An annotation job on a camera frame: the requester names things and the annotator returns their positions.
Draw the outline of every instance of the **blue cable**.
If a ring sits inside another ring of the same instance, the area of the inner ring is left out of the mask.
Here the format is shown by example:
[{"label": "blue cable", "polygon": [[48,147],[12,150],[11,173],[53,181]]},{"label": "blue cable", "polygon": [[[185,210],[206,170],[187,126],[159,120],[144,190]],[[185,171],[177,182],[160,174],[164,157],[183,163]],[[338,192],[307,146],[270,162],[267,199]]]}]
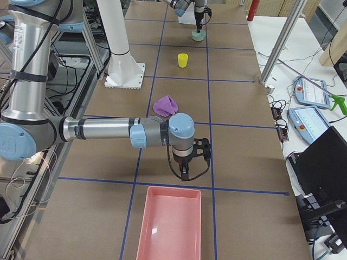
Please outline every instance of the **blue cable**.
[{"label": "blue cable", "polygon": [[321,255],[320,257],[318,257],[317,259],[314,258],[314,244],[316,243],[316,239],[317,239],[317,235],[318,232],[320,230],[320,228],[328,221],[328,219],[324,220],[316,229],[316,232],[314,233],[314,237],[313,237],[313,242],[312,242],[312,260],[320,260],[322,259],[324,256],[327,255],[327,252],[325,252],[323,255]]}]

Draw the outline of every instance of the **green bowl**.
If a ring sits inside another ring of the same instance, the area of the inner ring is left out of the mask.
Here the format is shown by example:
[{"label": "green bowl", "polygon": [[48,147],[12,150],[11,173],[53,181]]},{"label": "green bowl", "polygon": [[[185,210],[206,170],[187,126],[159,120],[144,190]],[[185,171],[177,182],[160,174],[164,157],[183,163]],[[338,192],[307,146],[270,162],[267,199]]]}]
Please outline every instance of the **green bowl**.
[{"label": "green bowl", "polygon": [[191,35],[194,41],[200,42],[205,39],[206,32],[204,30],[200,30],[200,32],[197,32],[197,30],[194,30],[191,32]]}]

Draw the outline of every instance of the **blue joint cover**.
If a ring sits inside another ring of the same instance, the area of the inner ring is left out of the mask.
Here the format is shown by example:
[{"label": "blue joint cover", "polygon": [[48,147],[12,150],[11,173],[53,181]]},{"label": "blue joint cover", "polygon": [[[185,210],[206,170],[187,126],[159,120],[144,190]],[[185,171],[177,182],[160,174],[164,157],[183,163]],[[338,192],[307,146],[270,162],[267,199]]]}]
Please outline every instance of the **blue joint cover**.
[{"label": "blue joint cover", "polygon": [[169,130],[175,137],[188,139],[194,136],[193,119],[184,113],[173,115],[169,119]]},{"label": "blue joint cover", "polygon": [[3,20],[4,22],[7,22],[7,23],[15,21],[15,19],[11,15],[4,15],[4,16],[0,17],[0,20]]},{"label": "blue joint cover", "polygon": [[58,31],[62,31],[63,33],[80,33],[84,29],[84,23],[66,23],[59,24]]},{"label": "blue joint cover", "polygon": [[0,123],[0,157],[19,161],[35,153],[35,141],[27,131],[12,123]]},{"label": "blue joint cover", "polygon": [[20,7],[33,7],[35,5],[41,4],[46,0],[9,0],[11,4],[18,5]]},{"label": "blue joint cover", "polygon": [[146,148],[147,138],[143,125],[134,125],[130,128],[130,142],[134,148]]},{"label": "blue joint cover", "polygon": [[185,11],[183,9],[175,9],[175,14],[179,17],[181,17],[182,15],[184,15]]},{"label": "blue joint cover", "polygon": [[1,40],[5,45],[9,44],[9,43],[12,41],[12,39],[11,39],[9,36],[7,36],[7,35],[5,35],[5,34],[1,34],[1,33],[0,33],[0,40]]}]

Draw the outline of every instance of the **computer monitor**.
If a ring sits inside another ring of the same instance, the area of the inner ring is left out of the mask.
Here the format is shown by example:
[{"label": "computer monitor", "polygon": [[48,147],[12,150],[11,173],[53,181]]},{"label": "computer monitor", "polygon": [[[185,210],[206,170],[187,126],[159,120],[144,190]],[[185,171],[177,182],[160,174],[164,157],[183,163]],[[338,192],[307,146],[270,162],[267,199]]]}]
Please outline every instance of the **computer monitor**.
[{"label": "computer monitor", "polygon": [[[331,126],[298,158],[298,180],[306,194],[312,193],[320,206],[343,200],[347,203],[347,142]],[[347,210],[327,215],[347,248]]]}]

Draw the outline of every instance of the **red plastic bin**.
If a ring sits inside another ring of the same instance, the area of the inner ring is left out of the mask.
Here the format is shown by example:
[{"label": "red plastic bin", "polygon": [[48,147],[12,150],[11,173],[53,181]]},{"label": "red plastic bin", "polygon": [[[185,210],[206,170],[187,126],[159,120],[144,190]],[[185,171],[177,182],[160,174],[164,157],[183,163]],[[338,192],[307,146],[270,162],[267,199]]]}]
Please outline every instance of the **red plastic bin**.
[{"label": "red plastic bin", "polygon": [[137,260],[200,260],[201,192],[150,186]]}]

